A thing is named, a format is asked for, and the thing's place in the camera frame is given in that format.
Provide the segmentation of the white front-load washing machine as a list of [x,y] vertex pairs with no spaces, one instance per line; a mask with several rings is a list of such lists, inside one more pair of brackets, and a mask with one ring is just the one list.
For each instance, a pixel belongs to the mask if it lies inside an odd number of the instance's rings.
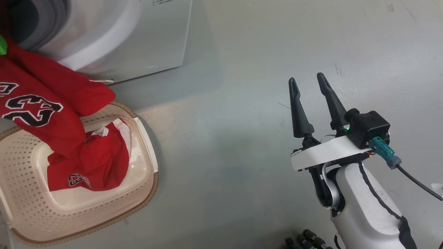
[[[35,53],[106,84],[172,69],[183,63],[192,3],[71,0],[60,33]],[[9,31],[6,0],[0,27]]]

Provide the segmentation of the cream perforated laundry basket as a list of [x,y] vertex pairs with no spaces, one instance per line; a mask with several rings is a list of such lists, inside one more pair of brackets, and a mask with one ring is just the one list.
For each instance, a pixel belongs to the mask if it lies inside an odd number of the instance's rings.
[[131,156],[125,179],[109,191],[49,191],[51,148],[19,127],[0,133],[0,221],[10,236],[34,247],[60,244],[119,222],[152,200],[159,184],[158,164],[141,118],[113,101],[82,122],[90,132],[116,118],[130,129]]

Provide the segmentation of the grey rubber door gasket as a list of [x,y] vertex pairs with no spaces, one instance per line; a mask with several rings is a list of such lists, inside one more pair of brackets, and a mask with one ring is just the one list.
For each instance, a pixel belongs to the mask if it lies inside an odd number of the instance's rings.
[[6,0],[9,32],[32,52],[49,43],[71,14],[71,0]]

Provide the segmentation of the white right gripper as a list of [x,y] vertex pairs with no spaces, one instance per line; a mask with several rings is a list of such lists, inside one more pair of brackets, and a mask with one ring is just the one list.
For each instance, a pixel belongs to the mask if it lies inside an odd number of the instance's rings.
[[[330,86],[325,75],[317,73],[321,93],[326,99],[331,117],[332,130],[344,130],[345,107]],[[300,91],[295,79],[289,79],[290,109],[293,136],[304,138],[315,130],[304,112]],[[333,138],[311,148],[294,150],[291,163],[296,171],[306,170],[314,183],[315,194],[320,204],[331,211],[334,218],[373,217],[372,175],[363,161],[373,156],[373,151],[359,149],[348,137]]]

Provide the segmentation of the red basketball jersey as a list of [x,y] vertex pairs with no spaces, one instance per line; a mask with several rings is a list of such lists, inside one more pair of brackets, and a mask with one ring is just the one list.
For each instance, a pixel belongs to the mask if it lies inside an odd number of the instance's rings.
[[50,191],[83,187],[108,191],[126,177],[131,132],[120,118],[86,132],[81,118],[95,114],[116,95],[54,60],[19,47],[6,35],[0,53],[0,118],[46,143]]

